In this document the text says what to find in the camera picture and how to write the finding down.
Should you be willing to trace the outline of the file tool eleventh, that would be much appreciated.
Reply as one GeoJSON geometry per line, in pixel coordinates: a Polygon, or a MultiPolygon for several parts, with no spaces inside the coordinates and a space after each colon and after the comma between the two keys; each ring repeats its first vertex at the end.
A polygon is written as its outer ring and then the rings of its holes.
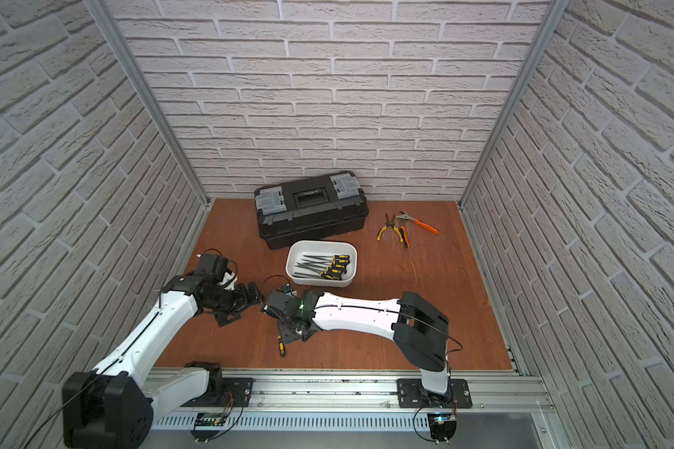
{"type": "Polygon", "coordinates": [[[310,269],[310,268],[304,269],[304,268],[299,268],[299,267],[297,267],[297,270],[294,272],[294,275],[295,275],[295,273],[325,274],[330,278],[329,281],[342,281],[343,275],[344,275],[344,272],[333,271],[332,269],[326,269],[325,271],[317,271],[316,269],[310,269]]]}

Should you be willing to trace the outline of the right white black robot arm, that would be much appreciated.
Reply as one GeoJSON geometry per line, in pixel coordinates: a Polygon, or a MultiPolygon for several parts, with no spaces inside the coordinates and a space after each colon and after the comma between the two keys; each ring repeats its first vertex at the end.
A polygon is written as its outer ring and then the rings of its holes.
{"type": "Polygon", "coordinates": [[[348,330],[391,340],[404,358],[421,371],[422,388],[449,393],[449,318],[414,292],[400,299],[340,297],[321,290],[273,290],[262,312],[277,320],[282,342],[305,342],[323,331],[348,330]]]}

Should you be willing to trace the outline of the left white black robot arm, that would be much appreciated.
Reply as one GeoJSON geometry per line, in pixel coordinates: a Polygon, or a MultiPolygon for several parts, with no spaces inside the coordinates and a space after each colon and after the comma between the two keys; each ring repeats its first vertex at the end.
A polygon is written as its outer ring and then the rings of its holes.
{"type": "Polygon", "coordinates": [[[241,284],[238,269],[219,254],[204,254],[187,274],[172,277],[147,316],[110,355],[89,372],[64,383],[63,430],[68,448],[138,448],[153,423],[184,404],[245,407],[247,387],[228,387],[220,367],[194,362],[168,379],[147,377],[179,330],[209,312],[224,327],[262,301],[256,284],[241,284]]]}

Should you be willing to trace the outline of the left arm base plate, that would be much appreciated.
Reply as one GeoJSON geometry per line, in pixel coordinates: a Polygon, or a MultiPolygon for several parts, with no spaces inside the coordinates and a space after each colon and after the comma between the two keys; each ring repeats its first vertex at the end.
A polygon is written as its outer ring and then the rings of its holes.
{"type": "Polygon", "coordinates": [[[254,378],[224,378],[211,382],[206,393],[185,402],[183,407],[225,408],[230,402],[238,409],[243,406],[248,407],[254,381],[254,378]]]}

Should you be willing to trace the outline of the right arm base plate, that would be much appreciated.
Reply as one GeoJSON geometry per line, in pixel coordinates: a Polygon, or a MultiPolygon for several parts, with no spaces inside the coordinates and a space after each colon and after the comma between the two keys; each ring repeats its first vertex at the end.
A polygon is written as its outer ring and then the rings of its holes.
{"type": "Polygon", "coordinates": [[[473,407],[471,392],[464,379],[451,378],[443,395],[425,389],[421,379],[403,378],[396,381],[399,406],[403,409],[473,407]]]}

